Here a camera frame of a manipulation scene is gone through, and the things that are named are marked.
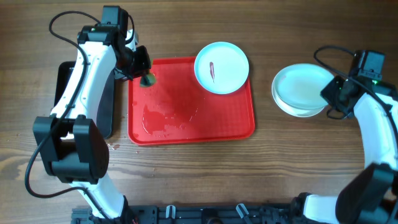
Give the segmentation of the green sponge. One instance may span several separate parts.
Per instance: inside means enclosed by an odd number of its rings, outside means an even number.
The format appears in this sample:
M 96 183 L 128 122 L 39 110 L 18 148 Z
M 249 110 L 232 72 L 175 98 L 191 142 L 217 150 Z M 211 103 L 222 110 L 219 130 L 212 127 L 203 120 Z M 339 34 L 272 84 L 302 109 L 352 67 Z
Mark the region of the green sponge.
M 141 77 L 140 79 L 140 87 L 141 88 L 148 88 L 153 86 L 156 83 L 156 77 L 153 73 L 148 73 Z

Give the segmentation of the light blue plate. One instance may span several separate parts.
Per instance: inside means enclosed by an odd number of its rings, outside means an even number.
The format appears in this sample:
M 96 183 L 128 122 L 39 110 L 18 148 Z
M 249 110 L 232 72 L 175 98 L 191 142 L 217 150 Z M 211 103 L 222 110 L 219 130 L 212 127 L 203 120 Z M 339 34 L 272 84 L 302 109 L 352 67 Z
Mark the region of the light blue plate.
M 213 42 L 199 51 L 193 71 L 205 90 L 227 95 L 246 83 L 249 61 L 238 46 L 229 42 Z
M 328 104 L 321 97 L 321 91 L 332 79 L 334 76 L 321 66 L 298 63 L 279 71 L 272 87 L 286 105 L 300 110 L 315 110 Z

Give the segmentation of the white plate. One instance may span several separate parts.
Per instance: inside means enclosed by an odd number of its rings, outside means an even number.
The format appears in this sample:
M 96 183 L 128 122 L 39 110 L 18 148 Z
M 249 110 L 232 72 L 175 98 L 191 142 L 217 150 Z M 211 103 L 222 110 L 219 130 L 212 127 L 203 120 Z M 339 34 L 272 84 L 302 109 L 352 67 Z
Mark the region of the white plate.
M 291 116 L 295 116 L 295 117 L 299 117 L 299 118 L 307 118 L 307 117 L 311 117 L 311 116 L 315 116 L 318 113 L 320 113 L 324 107 L 321 107 L 319 109 L 310 109 L 310 110 L 303 110 L 303 109 L 298 109 L 298 108 L 294 108 L 293 106 L 288 105 L 287 103 L 285 103 L 284 101 L 282 101 L 282 99 L 280 98 L 280 96 L 277 94 L 275 86 L 272 86 L 271 88 L 271 92 L 272 92 L 272 97 L 276 103 L 276 105 L 285 113 L 291 115 Z

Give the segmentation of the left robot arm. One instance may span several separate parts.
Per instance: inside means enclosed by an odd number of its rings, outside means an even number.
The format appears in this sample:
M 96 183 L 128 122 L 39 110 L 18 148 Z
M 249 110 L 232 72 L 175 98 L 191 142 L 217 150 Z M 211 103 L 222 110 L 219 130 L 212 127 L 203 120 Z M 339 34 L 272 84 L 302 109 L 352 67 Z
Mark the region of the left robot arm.
M 138 44 L 131 15 L 119 6 L 105 6 L 102 18 L 84 26 L 73 45 L 78 55 L 68 83 L 48 117 L 34 121 L 37 148 L 45 171 L 79 191 L 96 223 L 135 223 L 126 197 L 107 169 L 109 148 L 97 127 L 107 82 L 140 79 L 155 83 L 147 49 Z

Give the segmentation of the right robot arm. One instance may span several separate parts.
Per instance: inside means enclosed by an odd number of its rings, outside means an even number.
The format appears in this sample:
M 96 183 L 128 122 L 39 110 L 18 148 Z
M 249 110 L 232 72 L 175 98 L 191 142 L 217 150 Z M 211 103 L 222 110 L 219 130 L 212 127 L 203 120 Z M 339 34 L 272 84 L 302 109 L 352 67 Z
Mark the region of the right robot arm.
M 337 196 L 301 193 L 289 209 L 289 223 L 397 223 L 397 88 L 382 80 L 385 55 L 350 53 L 345 74 L 324 62 L 336 77 L 320 92 L 343 118 L 356 118 L 364 149 L 364 170 Z

